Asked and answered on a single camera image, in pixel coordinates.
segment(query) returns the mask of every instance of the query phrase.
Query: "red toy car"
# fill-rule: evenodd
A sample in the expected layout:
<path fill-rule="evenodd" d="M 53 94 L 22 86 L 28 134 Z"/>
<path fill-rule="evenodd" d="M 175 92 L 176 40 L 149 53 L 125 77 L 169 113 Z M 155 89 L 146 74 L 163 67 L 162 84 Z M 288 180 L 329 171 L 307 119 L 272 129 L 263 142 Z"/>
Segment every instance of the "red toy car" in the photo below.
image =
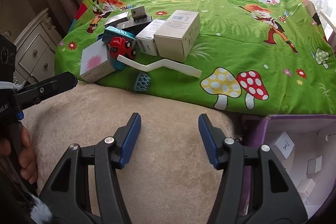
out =
<path fill-rule="evenodd" d="M 132 49 L 131 45 L 131 42 L 126 41 L 125 38 L 113 37 L 110 42 L 110 56 L 117 59 L 118 55 L 122 55 L 133 60 L 137 51 Z"/>

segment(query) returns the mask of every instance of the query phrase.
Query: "cartoon print fabric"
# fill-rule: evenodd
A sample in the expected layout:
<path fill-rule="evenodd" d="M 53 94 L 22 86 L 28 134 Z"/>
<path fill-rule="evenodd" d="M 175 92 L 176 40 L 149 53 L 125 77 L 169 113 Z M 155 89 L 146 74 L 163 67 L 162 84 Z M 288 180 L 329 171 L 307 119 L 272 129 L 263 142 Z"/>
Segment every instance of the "cartoon print fabric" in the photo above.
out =
<path fill-rule="evenodd" d="M 56 48 L 56 73 L 79 76 L 81 53 L 106 18 L 141 5 L 153 19 L 199 12 L 200 33 L 185 64 L 201 77 L 160 68 L 148 73 L 145 89 L 135 89 L 140 72 L 126 66 L 97 84 L 247 114 L 336 114 L 336 60 L 308 0 L 84 0 Z M 160 59 L 140 50 L 135 57 L 142 64 Z"/>

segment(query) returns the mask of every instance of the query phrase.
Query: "open purple box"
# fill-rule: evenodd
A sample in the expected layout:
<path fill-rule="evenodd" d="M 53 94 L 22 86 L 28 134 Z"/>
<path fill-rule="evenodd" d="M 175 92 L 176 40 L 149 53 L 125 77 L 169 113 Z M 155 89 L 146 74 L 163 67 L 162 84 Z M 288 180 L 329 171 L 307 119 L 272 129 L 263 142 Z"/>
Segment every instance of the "open purple box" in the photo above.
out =
<path fill-rule="evenodd" d="M 322 205 L 336 185 L 336 115 L 269 115 L 261 120 L 246 117 L 245 126 L 250 133 L 245 135 L 243 145 L 255 148 L 268 144 L 272 134 L 287 132 L 295 145 L 292 169 L 288 171 L 295 187 L 303 179 L 315 182 L 308 198 L 302 198 L 308 218 L 324 210 Z M 307 175 L 308 160 L 321 155 L 321 170 Z M 246 209 L 250 194 L 250 169 L 245 168 L 241 211 Z"/>

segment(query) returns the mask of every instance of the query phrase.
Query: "beige plush fabric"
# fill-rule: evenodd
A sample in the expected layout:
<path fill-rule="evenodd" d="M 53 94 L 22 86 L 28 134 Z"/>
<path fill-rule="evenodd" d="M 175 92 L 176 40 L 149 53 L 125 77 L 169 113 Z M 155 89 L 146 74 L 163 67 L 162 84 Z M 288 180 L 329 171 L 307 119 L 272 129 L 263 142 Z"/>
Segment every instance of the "beige plush fabric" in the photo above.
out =
<path fill-rule="evenodd" d="M 79 82 L 25 110 L 39 168 L 39 190 L 71 143 L 88 146 L 112 136 L 133 112 L 142 118 L 130 163 L 117 170 L 133 224 L 206 223 L 221 171 L 210 165 L 198 132 L 207 113 L 226 136 L 233 124 L 222 112 L 159 97 Z M 90 187 L 95 187 L 90 172 Z M 98 214 L 93 198 L 93 212 Z"/>

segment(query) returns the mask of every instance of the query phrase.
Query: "barcode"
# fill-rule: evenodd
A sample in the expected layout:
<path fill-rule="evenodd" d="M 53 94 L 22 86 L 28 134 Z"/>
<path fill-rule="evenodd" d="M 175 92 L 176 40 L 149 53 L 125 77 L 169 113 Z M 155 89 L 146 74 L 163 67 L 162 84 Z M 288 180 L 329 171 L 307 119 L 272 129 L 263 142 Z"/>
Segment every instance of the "barcode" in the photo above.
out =
<path fill-rule="evenodd" d="M 180 17 L 180 16 L 173 16 L 172 19 L 177 19 L 177 20 L 182 20 L 184 19 L 184 17 Z"/>
<path fill-rule="evenodd" d="M 138 39 L 138 42 L 139 42 L 139 44 L 140 44 L 142 50 L 143 50 L 144 52 L 147 52 L 145 46 L 144 46 L 143 43 L 142 43 L 142 41 L 141 41 L 140 39 Z"/>

